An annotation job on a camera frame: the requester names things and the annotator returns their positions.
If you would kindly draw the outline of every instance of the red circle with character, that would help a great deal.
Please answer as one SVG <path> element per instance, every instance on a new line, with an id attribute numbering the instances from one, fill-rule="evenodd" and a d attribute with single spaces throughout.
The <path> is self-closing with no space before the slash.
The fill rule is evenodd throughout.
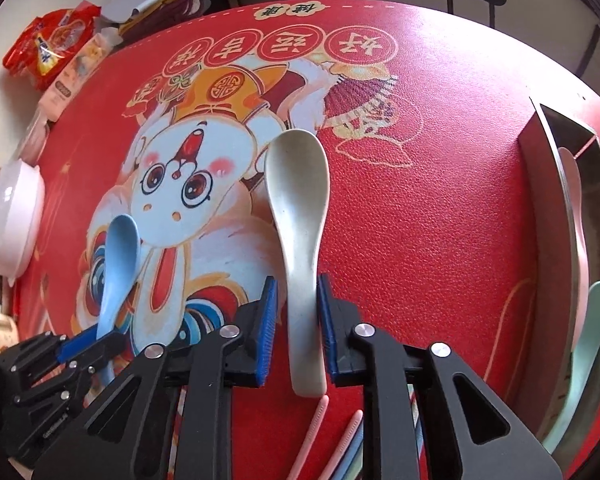
<path id="1" fill-rule="evenodd" d="M 394 38 L 379 28 L 351 25 L 334 30 L 324 41 L 333 59 L 355 65 L 374 65 L 389 61 L 398 52 Z"/>
<path id="2" fill-rule="evenodd" d="M 213 102 L 223 101 L 234 95 L 243 83 L 244 75 L 241 72 L 229 72 L 209 87 L 206 98 Z"/>
<path id="3" fill-rule="evenodd" d="M 267 34 L 258 46 L 258 56 L 266 61 L 289 61 L 311 53 L 323 39 L 320 27 L 289 25 Z"/>
<path id="4" fill-rule="evenodd" d="M 164 78 L 162 77 L 162 74 L 156 74 L 136 91 L 131 100 L 135 103 L 148 101 L 153 98 L 163 86 Z"/>
<path id="5" fill-rule="evenodd" d="M 239 30 L 218 41 L 205 56 L 205 65 L 223 66 L 237 61 L 248 54 L 262 39 L 262 33 L 255 28 Z"/>
<path id="6" fill-rule="evenodd" d="M 199 62 L 213 44 L 214 40 L 212 38 L 200 38 L 187 43 L 170 57 L 164 65 L 162 73 L 167 77 L 171 77 L 184 72 L 191 65 Z"/>

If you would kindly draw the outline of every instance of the red snack package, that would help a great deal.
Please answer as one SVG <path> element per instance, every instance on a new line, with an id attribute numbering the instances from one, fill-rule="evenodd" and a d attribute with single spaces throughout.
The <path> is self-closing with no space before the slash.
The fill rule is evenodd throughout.
<path id="1" fill-rule="evenodd" d="M 93 36 L 100 7 L 82 2 L 36 17 L 20 34 L 2 65 L 10 75 L 29 75 L 33 86 L 45 90 L 69 60 Z"/>

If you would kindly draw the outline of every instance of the white spoon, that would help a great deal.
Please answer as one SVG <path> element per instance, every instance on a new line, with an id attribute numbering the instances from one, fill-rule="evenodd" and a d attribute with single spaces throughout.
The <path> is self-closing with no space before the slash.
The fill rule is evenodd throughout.
<path id="1" fill-rule="evenodd" d="M 587 315 L 587 297 L 589 295 L 589 259 L 587 258 L 587 246 L 582 228 L 582 184 L 578 163 L 566 148 L 558 148 L 560 161 L 564 175 L 569 187 L 571 208 L 573 209 L 573 222 L 576 229 L 576 254 L 578 256 L 578 299 L 576 302 L 576 315 L 573 329 L 573 340 L 571 351 L 573 352 L 580 339 L 584 320 Z"/>
<path id="2" fill-rule="evenodd" d="M 327 391 L 316 307 L 318 249 L 329 206 L 329 165 L 320 141 L 287 130 L 269 144 L 264 166 L 286 269 L 291 384 L 296 395 Z"/>

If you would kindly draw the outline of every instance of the rabbit face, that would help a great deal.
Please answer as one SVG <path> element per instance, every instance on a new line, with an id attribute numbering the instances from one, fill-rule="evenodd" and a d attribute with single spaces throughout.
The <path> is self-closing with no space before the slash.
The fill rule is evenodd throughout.
<path id="1" fill-rule="evenodd" d="M 172 247 L 200 231 L 253 162 L 250 131 L 229 117 L 197 115 L 165 128 L 139 161 L 131 215 L 142 240 Z"/>

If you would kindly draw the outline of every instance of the spoon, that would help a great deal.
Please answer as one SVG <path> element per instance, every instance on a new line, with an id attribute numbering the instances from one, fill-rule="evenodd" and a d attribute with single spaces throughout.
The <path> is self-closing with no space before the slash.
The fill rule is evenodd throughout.
<path id="1" fill-rule="evenodd" d="M 118 312 L 138 277 L 139 255 L 140 236 L 136 221 L 129 215 L 116 216 L 109 224 L 104 242 L 104 291 L 96 339 L 114 329 Z M 100 373 L 100 380 L 106 385 L 114 377 L 113 364 L 109 361 Z"/>
<path id="2" fill-rule="evenodd" d="M 573 221 L 576 230 L 576 253 L 578 255 L 578 275 L 580 277 L 580 286 L 578 288 L 578 300 L 576 304 L 576 319 L 573 329 L 573 340 L 571 342 L 571 351 L 573 352 L 578 344 L 578 339 L 582 333 L 584 319 L 587 313 L 587 293 L 589 291 L 589 261 L 587 258 L 587 246 L 584 240 L 584 230 L 582 229 L 582 184 L 580 182 L 580 171 L 578 163 L 566 148 L 558 148 L 562 168 L 567 179 L 569 188 L 569 197 L 571 199 L 571 208 L 573 209 Z"/>
<path id="3" fill-rule="evenodd" d="M 591 285 L 582 334 L 571 355 L 571 383 L 564 406 L 542 445 L 553 453 L 567 431 L 600 349 L 600 282 Z"/>
<path id="4" fill-rule="evenodd" d="M 296 395 L 327 391 L 318 331 L 318 249 L 329 206 L 329 165 L 320 141 L 287 130 L 267 151 L 264 177 L 286 269 L 291 384 Z"/>

